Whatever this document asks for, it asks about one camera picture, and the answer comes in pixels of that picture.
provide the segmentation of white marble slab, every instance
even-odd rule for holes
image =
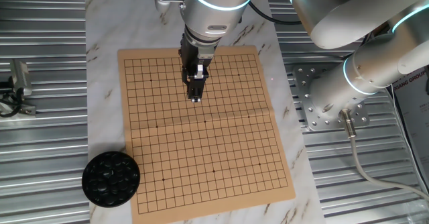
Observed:
[[[253,2],[270,14],[267,0]],[[154,0],[86,0],[90,159],[109,150],[125,150],[117,51],[177,48],[183,31],[184,23],[177,7],[161,15],[156,11]],[[221,45],[255,45],[260,52],[296,198],[177,223],[324,223],[273,24],[248,7],[243,23],[224,37]],[[129,203],[113,209],[91,205],[90,215],[92,224],[132,223]]]

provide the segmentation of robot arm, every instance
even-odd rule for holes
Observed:
[[[234,30],[248,1],[155,0],[162,13],[171,2],[179,3],[186,24],[180,49],[182,78],[188,86],[188,98],[192,101],[201,101],[204,82],[208,77],[207,68],[216,46],[221,37]],[[332,49],[350,44],[386,21],[395,30],[394,35],[369,42],[343,65],[326,72],[318,79],[319,84],[313,84],[310,93],[312,100],[320,114],[327,118],[338,118],[341,109],[353,107],[357,105],[356,99],[363,100],[368,96],[363,93],[373,94],[379,88],[390,85],[401,74],[418,68],[420,64],[427,64],[421,63],[421,59],[427,57],[425,54],[429,52],[429,35],[424,27],[424,22],[428,20],[418,18],[428,14],[422,8],[429,4],[429,0],[290,1],[308,35],[321,48]],[[407,18],[404,23],[403,19],[415,10],[422,12],[412,16],[413,19]],[[406,65],[406,70],[400,70],[402,64]]]

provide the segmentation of grid lines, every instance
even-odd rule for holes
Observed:
[[[124,67],[139,214],[288,186],[253,54],[215,56],[201,103],[180,58]]]

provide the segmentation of wooden go board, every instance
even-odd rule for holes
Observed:
[[[170,223],[295,197],[256,47],[219,47],[202,100],[177,49],[120,50],[133,223]]]

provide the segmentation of gray cable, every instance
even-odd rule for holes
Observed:
[[[400,183],[396,183],[396,182],[389,182],[389,181],[384,181],[384,180],[378,180],[376,178],[370,177],[363,170],[363,168],[361,166],[361,163],[359,163],[359,159],[357,157],[357,149],[356,149],[356,139],[355,139],[355,137],[350,137],[350,142],[351,142],[351,151],[353,153],[353,159],[354,159],[355,164],[356,164],[356,169],[363,176],[363,178],[366,178],[369,182],[371,182],[373,184],[378,184],[378,185],[386,186],[386,187],[390,187],[390,188],[402,188],[404,190],[409,190],[411,192],[414,192],[414,193],[418,194],[419,196],[421,196],[426,201],[429,201],[429,196],[427,194],[423,193],[422,191],[416,189],[416,188],[413,188],[413,187],[408,186],[406,184],[400,184]]]

